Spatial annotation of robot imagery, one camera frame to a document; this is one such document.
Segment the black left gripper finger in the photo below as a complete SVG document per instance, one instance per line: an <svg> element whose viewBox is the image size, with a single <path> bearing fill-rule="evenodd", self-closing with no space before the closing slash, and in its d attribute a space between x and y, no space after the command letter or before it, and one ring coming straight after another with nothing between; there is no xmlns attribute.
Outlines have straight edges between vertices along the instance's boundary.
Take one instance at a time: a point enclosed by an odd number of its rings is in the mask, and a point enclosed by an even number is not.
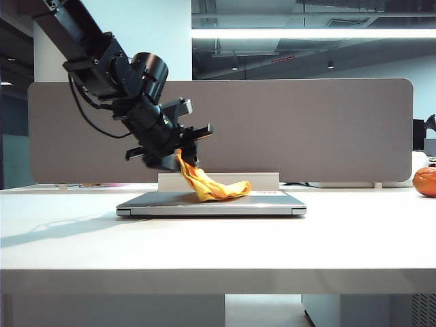
<svg viewBox="0 0 436 327"><path fill-rule="evenodd" d="M162 158L157 158L152 155L147 156L147 166L150 169L179 171L180 165L176 160L174 154Z"/></svg>
<svg viewBox="0 0 436 327"><path fill-rule="evenodd" d="M183 161L192 167L198 166L197 142L189 140L183 145Z"/></svg>

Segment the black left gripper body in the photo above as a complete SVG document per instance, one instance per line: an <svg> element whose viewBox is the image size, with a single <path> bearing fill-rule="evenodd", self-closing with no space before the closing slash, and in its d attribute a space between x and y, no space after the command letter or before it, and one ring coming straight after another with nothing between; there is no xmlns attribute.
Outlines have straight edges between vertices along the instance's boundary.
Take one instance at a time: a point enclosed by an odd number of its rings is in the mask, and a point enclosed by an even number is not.
<svg viewBox="0 0 436 327"><path fill-rule="evenodd" d="M207 138L213 134L211 125L195 129L178 122L182 116L192 113L190 101L172 101L155 105L150 101L125 103L125 126L138 141L139 147L128 150L126 159L142 156L147 166L147 156L162 158L181 151L189 140Z"/></svg>

